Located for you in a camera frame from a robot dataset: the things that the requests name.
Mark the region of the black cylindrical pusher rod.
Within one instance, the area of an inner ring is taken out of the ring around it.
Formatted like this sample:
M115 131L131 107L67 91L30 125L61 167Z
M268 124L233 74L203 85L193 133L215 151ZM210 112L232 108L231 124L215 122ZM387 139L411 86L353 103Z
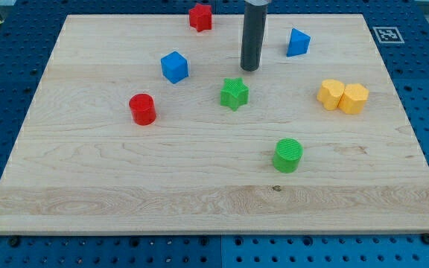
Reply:
M267 7L267 2L245 3L240 62L244 71L255 71L260 66Z

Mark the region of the silver rod mount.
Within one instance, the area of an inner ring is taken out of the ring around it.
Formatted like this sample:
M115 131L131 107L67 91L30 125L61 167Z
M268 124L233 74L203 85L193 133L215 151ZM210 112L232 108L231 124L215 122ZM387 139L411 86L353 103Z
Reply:
M251 5L267 5L271 3L272 0L245 0L245 2Z

